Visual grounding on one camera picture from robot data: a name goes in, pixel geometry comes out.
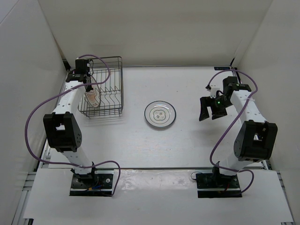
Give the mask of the green rimmed white plate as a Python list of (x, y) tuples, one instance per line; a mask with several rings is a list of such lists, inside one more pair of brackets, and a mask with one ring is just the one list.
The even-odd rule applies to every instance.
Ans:
[(168, 129), (177, 118), (174, 106), (166, 101), (153, 101), (144, 110), (144, 118), (155, 129)]

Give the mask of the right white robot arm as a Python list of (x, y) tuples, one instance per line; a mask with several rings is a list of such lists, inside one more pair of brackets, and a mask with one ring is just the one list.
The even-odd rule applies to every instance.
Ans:
[(200, 121), (209, 117), (214, 120), (224, 117), (230, 106), (235, 107), (241, 121), (233, 153), (217, 162), (210, 176), (212, 185), (220, 188), (246, 166), (271, 157), (278, 127), (262, 116), (252, 99), (249, 85), (225, 79), (221, 95), (218, 93), (219, 89), (211, 88), (210, 92), (210, 96), (200, 99)]

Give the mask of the orange patterned plate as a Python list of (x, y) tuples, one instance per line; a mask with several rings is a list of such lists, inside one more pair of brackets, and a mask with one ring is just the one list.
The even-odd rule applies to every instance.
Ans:
[(98, 85), (92, 85), (92, 89), (89, 92), (85, 92), (85, 99), (90, 106), (97, 108), (101, 103), (100, 88)]

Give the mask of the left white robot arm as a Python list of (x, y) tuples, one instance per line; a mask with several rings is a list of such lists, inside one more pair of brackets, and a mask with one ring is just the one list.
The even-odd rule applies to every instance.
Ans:
[(46, 137), (51, 148), (64, 155), (73, 166), (72, 172), (79, 182), (92, 188), (98, 176), (91, 168), (93, 162), (83, 151), (83, 135), (75, 119), (76, 109), (86, 90), (92, 90), (90, 75), (70, 73), (65, 82), (65, 91), (51, 114), (43, 117)]

